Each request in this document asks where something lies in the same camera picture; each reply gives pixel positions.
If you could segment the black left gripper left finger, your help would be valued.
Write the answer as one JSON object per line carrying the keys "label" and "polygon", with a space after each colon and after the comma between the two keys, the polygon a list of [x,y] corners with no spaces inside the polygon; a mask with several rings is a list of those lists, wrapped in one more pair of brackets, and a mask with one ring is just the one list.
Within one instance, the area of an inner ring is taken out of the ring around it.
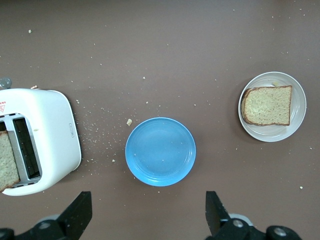
{"label": "black left gripper left finger", "polygon": [[55,219],[38,222],[28,231],[16,235],[11,228],[2,228],[2,240],[78,240],[92,219],[92,194],[82,191]]}

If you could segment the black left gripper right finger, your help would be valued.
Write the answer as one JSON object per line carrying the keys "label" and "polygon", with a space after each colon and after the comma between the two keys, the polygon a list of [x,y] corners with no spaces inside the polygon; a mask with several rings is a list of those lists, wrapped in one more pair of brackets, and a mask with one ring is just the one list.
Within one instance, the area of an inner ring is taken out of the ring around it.
{"label": "black left gripper right finger", "polygon": [[228,213],[215,191],[207,191],[205,196],[205,217],[211,235],[208,240],[299,240],[292,229],[271,225],[262,232],[256,229],[248,217]]}

